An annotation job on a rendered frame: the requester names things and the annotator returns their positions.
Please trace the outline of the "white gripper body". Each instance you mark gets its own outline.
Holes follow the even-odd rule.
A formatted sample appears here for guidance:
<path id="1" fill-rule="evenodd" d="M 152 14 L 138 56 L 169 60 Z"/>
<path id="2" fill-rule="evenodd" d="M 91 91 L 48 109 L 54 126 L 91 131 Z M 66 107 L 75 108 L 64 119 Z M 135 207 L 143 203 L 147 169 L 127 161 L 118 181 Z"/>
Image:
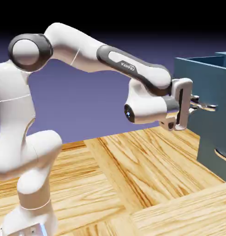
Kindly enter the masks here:
<path id="1" fill-rule="evenodd" d="M 179 103 L 179 112 L 175 125 L 176 131 L 185 130 L 187 128 L 192 85 L 193 82 L 189 78 L 172 80 L 172 96 Z"/>

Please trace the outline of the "blue open drawer front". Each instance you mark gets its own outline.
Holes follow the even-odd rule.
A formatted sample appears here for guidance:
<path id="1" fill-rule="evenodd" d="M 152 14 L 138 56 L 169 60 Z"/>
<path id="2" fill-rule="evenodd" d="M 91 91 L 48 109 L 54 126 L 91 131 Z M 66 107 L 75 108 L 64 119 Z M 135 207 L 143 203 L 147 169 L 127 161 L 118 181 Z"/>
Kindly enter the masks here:
<path id="1" fill-rule="evenodd" d="M 174 76 L 191 79 L 192 94 L 198 95 L 201 103 L 218 106 L 215 112 L 195 111 L 188 128 L 226 152 L 226 67 L 209 58 L 176 58 Z"/>

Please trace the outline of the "blue painted cabinet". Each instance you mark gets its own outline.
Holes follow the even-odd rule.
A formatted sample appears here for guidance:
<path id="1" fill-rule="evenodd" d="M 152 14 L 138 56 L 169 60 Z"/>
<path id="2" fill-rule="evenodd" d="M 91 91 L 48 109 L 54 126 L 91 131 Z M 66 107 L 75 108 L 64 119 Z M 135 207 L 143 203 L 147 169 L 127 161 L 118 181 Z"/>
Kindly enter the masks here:
<path id="1" fill-rule="evenodd" d="M 226 53 L 176 58 L 174 77 L 191 79 L 199 103 L 217 106 L 214 112 L 194 111 L 188 129 L 200 136 L 197 161 L 226 182 Z"/>

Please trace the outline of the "blue closed drawer front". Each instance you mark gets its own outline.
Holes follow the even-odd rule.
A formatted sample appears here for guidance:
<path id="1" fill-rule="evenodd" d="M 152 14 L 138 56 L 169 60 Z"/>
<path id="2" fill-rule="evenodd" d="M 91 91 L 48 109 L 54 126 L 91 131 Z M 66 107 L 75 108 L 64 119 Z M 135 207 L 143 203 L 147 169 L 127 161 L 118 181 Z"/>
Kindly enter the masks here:
<path id="1" fill-rule="evenodd" d="M 197 161 L 226 182 L 226 158 L 204 138 L 200 138 Z"/>

